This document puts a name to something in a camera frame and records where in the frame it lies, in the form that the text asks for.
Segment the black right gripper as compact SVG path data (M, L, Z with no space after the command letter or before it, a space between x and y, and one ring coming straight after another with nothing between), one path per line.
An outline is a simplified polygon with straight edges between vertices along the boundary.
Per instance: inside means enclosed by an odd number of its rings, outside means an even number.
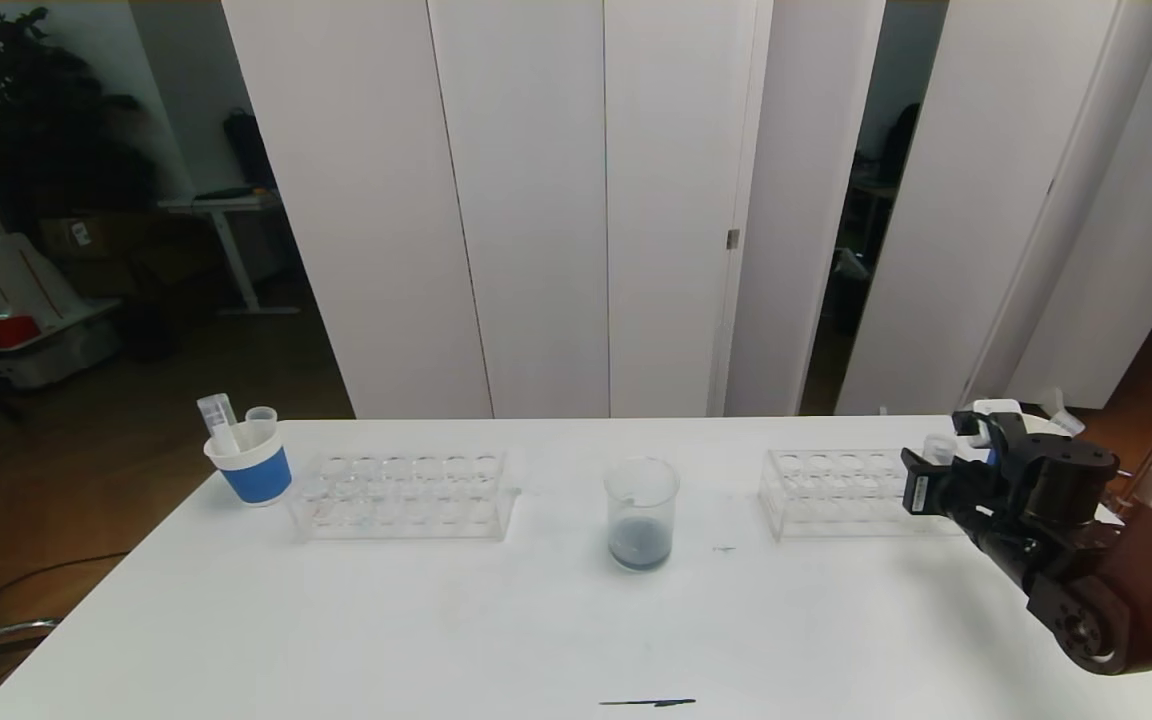
M905 467L902 507L909 515L952 520L960 528L986 523L977 509L986 491L986 462L958 456L929 460L911 448L902 448L900 458Z

